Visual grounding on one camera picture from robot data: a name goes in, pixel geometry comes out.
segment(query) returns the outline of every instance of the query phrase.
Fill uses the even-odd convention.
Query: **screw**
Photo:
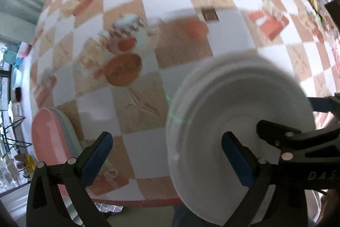
[[[286,137],[293,137],[294,133],[293,132],[287,132],[285,135],[286,135]]]
[[[265,165],[265,164],[267,163],[267,160],[266,160],[266,158],[260,157],[260,158],[258,159],[258,162],[259,162],[260,164],[262,164],[262,165]]]
[[[44,162],[38,162],[38,164],[37,164],[37,168],[42,168],[43,166],[44,166]]]
[[[291,159],[293,159],[293,154],[290,152],[286,152],[281,155],[281,158],[284,161],[290,161]]]
[[[70,159],[67,160],[67,163],[68,163],[69,165],[73,165],[73,164],[75,164],[76,161],[77,161],[77,159],[74,158],[74,157],[72,157],[72,158],[70,158]]]

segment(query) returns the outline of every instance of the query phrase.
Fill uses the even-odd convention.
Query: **table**
[[[102,131],[113,135],[100,185],[88,189],[92,199],[179,204],[166,118],[176,89],[200,63],[251,52],[293,76],[309,97],[340,90],[324,31],[301,16],[312,10],[307,0],[46,0],[31,91],[53,74],[57,84],[42,106],[63,111],[84,146]],[[33,94],[31,106],[35,115]]]

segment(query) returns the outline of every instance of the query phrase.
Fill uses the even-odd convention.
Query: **white plate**
[[[171,179],[184,204],[204,220],[223,225],[248,191],[223,153],[223,133],[232,131],[256,157],[278,163],[280,150],[256,134],[261,119],[315,130],[299,85],[257,56],[209,60],[176,92],[166,129]]]

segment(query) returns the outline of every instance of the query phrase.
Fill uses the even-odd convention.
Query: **pink bowl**
[[[72,157],[62,125],[50,109],[43,108],[35,115],[32,141],[38,161],[44,161],[47,165],[64,164]]]

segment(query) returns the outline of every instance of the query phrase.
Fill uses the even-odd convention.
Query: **blue gripper pad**
[[[91,149],[96,144],[96,141],[93,143],[92,146],[85,148]],[[113,146],[113,138],[112,135],[108,132],[102,138],[102,141],[97,145],[97,147],[93,150],[91,156],[87,159],[86,163],[82,168],[82,179],[81,179],[81,186],[88,187],[93,184],[95,181],[101,167],[103,166],[106,158],[108,157],[111,149]]]
[[[238,141],[234,142],[231,136],[234,136],[232,132],[223,134],[221,142],[223,152],[227,156],[242,186],[251,187],[254,183],[253,169],[239,150],[239,147],[243,146]]]

